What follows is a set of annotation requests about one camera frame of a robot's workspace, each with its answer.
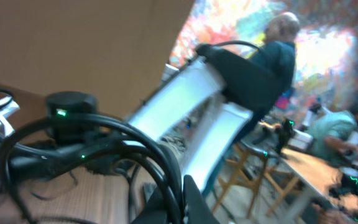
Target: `beige surface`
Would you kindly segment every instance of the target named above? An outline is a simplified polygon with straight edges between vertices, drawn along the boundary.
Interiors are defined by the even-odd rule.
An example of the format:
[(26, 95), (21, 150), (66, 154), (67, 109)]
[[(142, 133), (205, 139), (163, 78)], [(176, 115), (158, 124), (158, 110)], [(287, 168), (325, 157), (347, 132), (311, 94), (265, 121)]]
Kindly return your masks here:
[[(11, 90), (21, 109), (14, 113), (9, 122), (17, 129), (26, 123), (42, 118), (46, 114), (44, 98), (14, 88)], [(46, 135), (37, 133), (27, 141), (45, 138)], [(123, 177), (92, 175), (84, 168), (73, 171), (79, 184), (67, 194), (52, 201), (41, 201), (31, 196), (29, 184), (22, 186), (21, 194), (25, 203), (34, 216), (66, 215), (75, 218), (85, 218), (100, 224), (126, 223), (128, 184)], [(141, 169), (137, 176), (134, 192), (137, 203), (142, 205), (141, 186), (144, 182), (153, 182), (151, 176)], [(53, 197), (65, 192), (73, 186), (73, 180), (64, 174), (51, 182), (37, 184), (35, 193), (44, 197)], [(8, 199), (0, 206), (0, 224), (16, 224), (20, 222), (20, 213), (16, 206)]]
[(95, 95), (123, 118), (158, 87), (194, 0), (0, 0), (0, 83)]
[[(283, 153), (288, 156), (288, 159), (284, 159), (285, 163), (323, 195), (328, 195), (330, 185), (340, 181), (340, 171), (321, 159), (289, 149), (284, 149)], [(344, 197), (341, 203), (349, 210), (358, 210), (356, 196)]]

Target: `wooden desk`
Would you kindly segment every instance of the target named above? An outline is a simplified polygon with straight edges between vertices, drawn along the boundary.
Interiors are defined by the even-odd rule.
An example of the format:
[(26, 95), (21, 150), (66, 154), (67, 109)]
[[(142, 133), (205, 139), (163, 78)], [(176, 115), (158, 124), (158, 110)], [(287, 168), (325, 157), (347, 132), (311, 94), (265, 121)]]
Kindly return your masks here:
[[(42, 96), (0, 85), (1, 87), (11, 90), (21, 107), (8, 119), (13, 128), (17, 129), (26, 123), (45, 117), (46, 109)], [(45, 137), (44, 132), (39, 132), (31, 139)], [(28, 188), (24, 185), (21, 194), (31, 213), (35, 216), (64, 215), (84, 218), (103, 224), (127, 222), (128, 184), (123, 177), (92, 175), (84, 168), (77, 168), (73, 170), (73, 173), (78, 179), (79, 185), (67, 194), (48, 202), (31, 196)], [(143, 203), (140, 189), (144, 182), (152, 182), (152, 179), (145, 170), (141, 169), (134, 186), (138, 204)], [(42, 184), (37, 193), (47, 195), (50, 192), (57, 193), (62, 189), (67, 189), (67, 186), (72, 183), (69, 175), (65, 174), (49, 184)], [(4, 223), (21, 223), (20, 213), (9, 199), (0, 206), (0, 224)]]
[[(328, 197), (328, 187), (338, 182), (341, 173), (338, 169), (330, 167), (323, 160), (300, 152), (284, 149), (283, 153), (288, 159), (282, 161), (306, 185), (305, 189), (288, 208), (288, 212), (279, 223), (290, 223), (309, 204), (315, 196)], [(333, 204), (337, 200), (329, 198)], [(358, 210), (358, 197), (350, 195), (342, 198), (341, 204), (349, 210)]]

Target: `colorful wall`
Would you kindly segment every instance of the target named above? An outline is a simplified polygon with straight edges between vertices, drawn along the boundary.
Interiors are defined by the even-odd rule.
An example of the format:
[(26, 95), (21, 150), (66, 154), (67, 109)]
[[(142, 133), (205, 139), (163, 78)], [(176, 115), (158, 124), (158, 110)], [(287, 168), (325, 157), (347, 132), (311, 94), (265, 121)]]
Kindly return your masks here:
[[(170, 56), (180, 67), (197, 44), (246, 40), (261, 44), (266, 23), (276, 14), (297, 14), (297, 89), (281, 113), (299, 121), (320, 97), (332, 110), (358, 100), (358, 0), (196, 0)], [(246, 47), (230, 47), (248, 56)]]

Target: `stool leg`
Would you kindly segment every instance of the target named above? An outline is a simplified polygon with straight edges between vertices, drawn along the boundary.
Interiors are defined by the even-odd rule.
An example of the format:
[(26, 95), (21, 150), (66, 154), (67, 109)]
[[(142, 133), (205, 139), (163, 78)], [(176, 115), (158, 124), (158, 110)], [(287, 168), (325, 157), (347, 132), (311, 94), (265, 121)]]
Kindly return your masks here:
[(283, 193), (280, 194), (278, 199), (274, 201), (273, 205), (269, 208), (269, 210), (266, 212), (266, 216), (269, 216), (272, 214), (272, 212), (278, 207), (278, 205), (285, 199), (285, 197), (290, 193), (290, 191), (294, 188), (296, 183), (298, 183), (299, 178), (293, 177), (291, 181), (287, 184), (287, 186), (284, 188)]
[(228, 190), (231, 187), (231, 185), (236, 183), (237, 177), (239, 176), (240, 172), (242, 172), (243, 163), (247, 160), (248, 155), (249, 155), (249, 152), (244, 152), (243, 155), (241, 155), (240, 161), (237, 163), (236, 169), (234, 170), (233, 174), (231, 175), (229, 182), (223, 186), (223, 192), (219, 196), (214, 207), (212, 208), (212, 213), (214, 213), (216, 211), (216, 209), (218, 208), (218, 206), (222, 203), (223, 198), (229, 192)]
[(258, 197), (260, 184), (262, 183), (262, 179), (264, 178), (264, 173), (265, 173), (265, 170), (266, 170), (266, 167), (267, 167), (267, 161), (268, 161), (268, 159), (264, 159), (263, 168), (260, 171), (259, 177), (258, 177), (255, 185), (253, 186), (252, 193), (254, 195), (252, 196), (251, 204), (249, 205), (249, 208), (248, 208), (247, 219), (250, 218), (250, 216), (252, 214), (252, 209), (254, 207), (254, 203), (256, 201), (256, 198)]

